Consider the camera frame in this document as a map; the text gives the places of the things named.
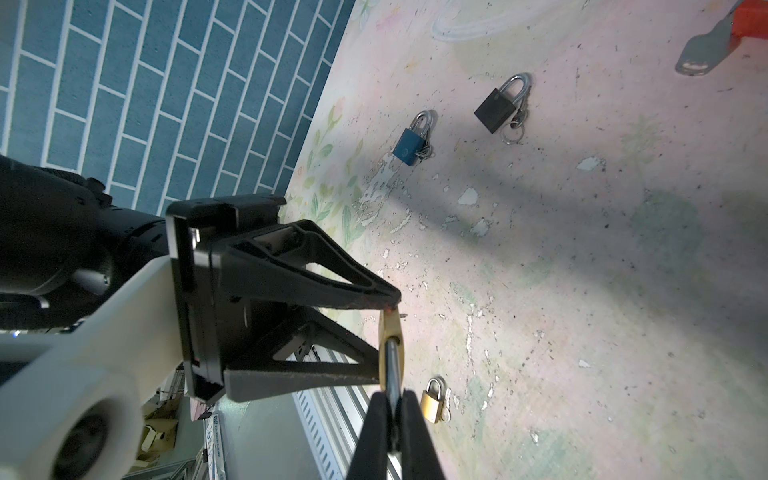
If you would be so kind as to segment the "blue padlock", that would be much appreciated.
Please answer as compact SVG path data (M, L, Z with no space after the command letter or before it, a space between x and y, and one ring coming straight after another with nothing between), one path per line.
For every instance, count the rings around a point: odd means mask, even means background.
M420 111L400 136L393 155L408 166L415 166L432 155L430 135L434 126L431 110Z

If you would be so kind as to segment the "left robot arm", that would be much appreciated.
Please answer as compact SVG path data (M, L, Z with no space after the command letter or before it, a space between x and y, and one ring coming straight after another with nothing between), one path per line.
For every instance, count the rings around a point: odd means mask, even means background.
M326 311L392 310L400 291L316 223L281 223L284 204L262 194L202 198L160 217L116 206L96 179L3 158L1 326L71 326L167 257L194 398L383 382L384 351Z

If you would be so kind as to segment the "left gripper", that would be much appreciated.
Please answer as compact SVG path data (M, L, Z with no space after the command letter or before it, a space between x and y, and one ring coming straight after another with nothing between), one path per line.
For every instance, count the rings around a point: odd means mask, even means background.
M167 210L186 386L204 404L380 380L379 351L310 307L385 310L400 290L314 222L277 224L285 204L249 194ZM250 300L302 307L255 342Z

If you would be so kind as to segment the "black padlock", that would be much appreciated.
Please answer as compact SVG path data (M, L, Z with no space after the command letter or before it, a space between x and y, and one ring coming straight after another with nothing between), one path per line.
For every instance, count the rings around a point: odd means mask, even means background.
M516 74L492 92L474 111L474 116L491 134L501 132L506 145L519 144L525 134L528 99L533 85L530 73Z

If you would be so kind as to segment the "red padlock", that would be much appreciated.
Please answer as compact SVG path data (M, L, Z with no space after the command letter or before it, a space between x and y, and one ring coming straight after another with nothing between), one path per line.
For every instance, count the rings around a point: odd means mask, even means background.
M688 77L707 75L745 38L767 39L766 1L738 1L710 32L696 35L686 43L675 71Z

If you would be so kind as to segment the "small brass padlock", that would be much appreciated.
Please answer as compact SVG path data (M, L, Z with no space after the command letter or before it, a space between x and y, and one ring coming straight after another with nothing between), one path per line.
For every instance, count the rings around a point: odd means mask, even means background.
M428 422L437 424L450 420L446 398L447 385L445 380L440 376L430 378L420 400L422 415Z

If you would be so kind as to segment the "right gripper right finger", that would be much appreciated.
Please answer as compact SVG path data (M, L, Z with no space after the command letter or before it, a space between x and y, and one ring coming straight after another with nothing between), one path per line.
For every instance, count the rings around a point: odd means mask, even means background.
M413 391L404 390L397 410L403 480L445 480L438 456Z

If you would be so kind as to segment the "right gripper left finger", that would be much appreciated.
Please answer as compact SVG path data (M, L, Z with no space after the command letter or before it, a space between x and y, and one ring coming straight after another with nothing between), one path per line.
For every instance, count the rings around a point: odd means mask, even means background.
M347 480L384 480L390 447L392 415L385 393L371 399L346 475Z

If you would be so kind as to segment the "large brass padlock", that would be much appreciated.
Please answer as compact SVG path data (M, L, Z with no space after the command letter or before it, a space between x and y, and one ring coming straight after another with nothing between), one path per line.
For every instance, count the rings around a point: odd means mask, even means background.
M381 311L379 318L379 379L390 414L395 417L402 395L404 339L397 307Z

